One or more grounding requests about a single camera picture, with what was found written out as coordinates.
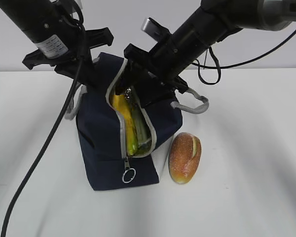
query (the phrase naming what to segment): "black cylindrical motor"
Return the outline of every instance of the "black cylindrical motor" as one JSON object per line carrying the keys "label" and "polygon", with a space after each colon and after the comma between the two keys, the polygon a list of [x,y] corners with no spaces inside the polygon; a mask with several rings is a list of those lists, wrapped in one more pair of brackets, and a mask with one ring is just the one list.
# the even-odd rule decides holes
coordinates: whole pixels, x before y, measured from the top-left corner
{"label": "black cylindrical motor", "polygon": [[151,51],[152,61],[172,79],[227,32],[226,25],[200,7],[167,40]]}
{"label": "black cylindrical motor", "polygon": [[0,8],[49,59],[63,56],[77,42],[76,29],[49,0],[0,0]]}

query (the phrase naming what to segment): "metal ring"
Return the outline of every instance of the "metal ring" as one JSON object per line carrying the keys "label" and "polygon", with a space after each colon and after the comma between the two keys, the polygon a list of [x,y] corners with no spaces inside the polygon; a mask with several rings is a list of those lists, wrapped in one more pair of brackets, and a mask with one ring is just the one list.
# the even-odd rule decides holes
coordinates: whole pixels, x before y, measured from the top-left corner
{"label": "metal ring", "polygon": [[[132,177],[129,181],[125,181],[125,175],[126,175],[129,171],[131,171],[131,170],[134,172],[133,177]],[[127,169],[127,170],[125,170],[125,172],[123,173],[122,181],[123,181],[124,184],[129,184],[130,182],[132,182],[132,181],[135,179],[135,176],[136,176],[136,170],[135,170],[134,168]]]}

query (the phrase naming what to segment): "banana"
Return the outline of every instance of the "banana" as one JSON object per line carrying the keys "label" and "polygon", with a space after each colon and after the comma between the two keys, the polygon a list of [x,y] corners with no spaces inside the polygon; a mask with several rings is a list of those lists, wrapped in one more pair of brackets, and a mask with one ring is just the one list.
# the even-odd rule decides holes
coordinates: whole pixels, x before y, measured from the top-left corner
{"label": "banana", "polygon": [[126,125],[127,154],[128,156],[133,156],[138,150],[138,139],[132,113],[125,99],[125,96],[113,95],[112,106],[124,116]]}

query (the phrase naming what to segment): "gray handle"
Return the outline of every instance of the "gray handle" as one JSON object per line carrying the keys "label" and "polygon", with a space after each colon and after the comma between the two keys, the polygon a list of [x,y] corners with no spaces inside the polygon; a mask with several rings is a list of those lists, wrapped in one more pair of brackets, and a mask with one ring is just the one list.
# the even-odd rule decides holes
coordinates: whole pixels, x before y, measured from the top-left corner
{"label": "gray handle", "polygon": [[197,100],[202,101],[203,105],[200,105],[200,106],[196,107],[195,109],[193,109],[188,106],[181,105],[177,101],[174,101],[171,103],[171,106],[173,109],[179,109],[179,110],[182,110],[187,113],[194,114],[194,115],[200,115],[209,109],[209,101],[206,97],[199,95],[195,90],[193,90],[191,88],[189,88],[186,92],[192,94]]}

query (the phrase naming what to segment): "fabric bag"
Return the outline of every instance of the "fabric bag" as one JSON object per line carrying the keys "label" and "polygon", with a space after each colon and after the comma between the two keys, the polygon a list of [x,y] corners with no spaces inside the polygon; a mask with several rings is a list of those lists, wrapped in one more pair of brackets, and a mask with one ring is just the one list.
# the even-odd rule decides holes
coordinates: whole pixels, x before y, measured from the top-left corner
{"label": "fabric bag", "polygon": [[144,154],[127,157],[123,115],[110,103],[110,95],[122,75],[127,60],[101,53],[95,64],[97,87],[83,86],[77,107],[68,107],[67,119],[76,115],[86,174],[96,191],[114,190],[159,183],[173,135],[183,123],[181,110],[203,113],[208,100],[195,91],[189,93],[204,104],[190,109],[173,98],[143,109],[137,101],[151,133],[150,149]]}

